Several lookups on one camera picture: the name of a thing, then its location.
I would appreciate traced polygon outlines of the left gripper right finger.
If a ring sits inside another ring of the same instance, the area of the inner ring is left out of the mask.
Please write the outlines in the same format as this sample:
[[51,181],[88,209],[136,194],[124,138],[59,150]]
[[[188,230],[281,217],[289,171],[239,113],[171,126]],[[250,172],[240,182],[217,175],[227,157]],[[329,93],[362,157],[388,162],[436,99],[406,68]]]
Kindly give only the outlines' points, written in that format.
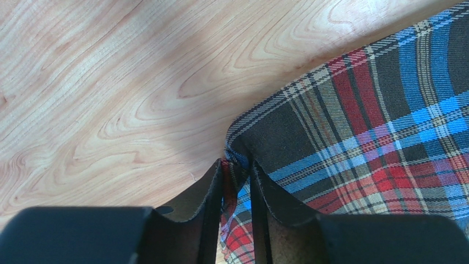
[[443,216],[323,214],[254,163],[256,263],[468,263],[468,240]]

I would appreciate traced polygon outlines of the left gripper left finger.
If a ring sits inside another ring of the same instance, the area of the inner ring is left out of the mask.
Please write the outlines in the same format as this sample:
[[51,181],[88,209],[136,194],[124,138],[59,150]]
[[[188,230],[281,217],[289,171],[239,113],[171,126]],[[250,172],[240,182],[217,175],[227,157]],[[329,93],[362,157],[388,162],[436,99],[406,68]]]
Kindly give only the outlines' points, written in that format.
[[217,160],[157,208],[26,208],[1,231],[1,263],[214,263],[222,182]]

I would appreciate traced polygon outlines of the plaid long sleeve shirt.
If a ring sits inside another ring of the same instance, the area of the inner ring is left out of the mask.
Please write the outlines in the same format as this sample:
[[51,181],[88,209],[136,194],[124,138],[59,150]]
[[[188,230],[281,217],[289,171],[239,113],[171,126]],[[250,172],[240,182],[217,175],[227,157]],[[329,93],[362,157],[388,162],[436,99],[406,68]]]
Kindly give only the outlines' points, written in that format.
[[237,117],[228,263],[254,263],[249,169],[322,213],[434,214],[468,231],[468,1],[338,56]]

